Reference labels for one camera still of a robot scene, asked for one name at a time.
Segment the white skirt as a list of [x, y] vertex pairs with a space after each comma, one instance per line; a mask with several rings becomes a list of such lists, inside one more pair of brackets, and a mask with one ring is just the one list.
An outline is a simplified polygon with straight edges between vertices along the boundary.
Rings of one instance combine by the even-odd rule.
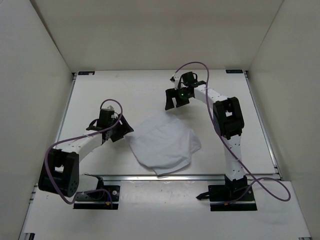
[[158, 176], [184, 169], [202, 147], [193, 129], [166, 112], [143, 121], [125, 140], [138, 163]]

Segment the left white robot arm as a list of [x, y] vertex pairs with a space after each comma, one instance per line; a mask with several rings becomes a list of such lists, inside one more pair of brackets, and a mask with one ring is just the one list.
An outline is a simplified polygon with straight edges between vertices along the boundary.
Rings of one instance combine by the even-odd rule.
[[38, 180], [39, 189], [67, 198], [74, 196], [80, 184], [80, 162], [106, 141], [116, 142], [133, 131], [123, 115], [112, 109], [101, 109], [99, 118], [88, 125], [81, 138], [48, 151]]

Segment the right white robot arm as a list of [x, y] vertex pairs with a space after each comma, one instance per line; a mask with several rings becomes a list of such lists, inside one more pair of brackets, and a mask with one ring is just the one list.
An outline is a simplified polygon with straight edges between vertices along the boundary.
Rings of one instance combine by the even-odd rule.
[[224, 145], [225, 177], [230, 182], [243, 180], [246, 174], [240, 162], [241, 135], [245, 124], [239, 100], [211, 89], [205, 81], [199, 81], [198, 75], [192, 71], [180, 77], [173, 75], [170, 81], [174, 87], [165, 91], [165, 110], [187, 105], [190, 98], [206, 104], [212, 114], [214, 130]]

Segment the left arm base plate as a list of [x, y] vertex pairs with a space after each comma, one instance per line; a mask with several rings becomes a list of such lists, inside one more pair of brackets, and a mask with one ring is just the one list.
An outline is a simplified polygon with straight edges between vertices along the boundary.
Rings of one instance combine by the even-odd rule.
[[73, 209], [76, 210], [118, 210], [120, 200], [120, 185], [102, 185], [110, 193], [95, 192], [86, 195], [80, 195], [76, 198], [73, 204]]

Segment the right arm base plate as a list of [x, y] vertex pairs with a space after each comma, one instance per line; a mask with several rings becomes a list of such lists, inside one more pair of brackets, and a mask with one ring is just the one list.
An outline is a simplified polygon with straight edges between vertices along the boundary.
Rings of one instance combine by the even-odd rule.
[[231, 192], [226, 185], [209, 185], [208, 191], [199, 194], [197, 200], [209, 200], [211, 212], [257, 211], [254, 192], [247, 185], [244, 189]]

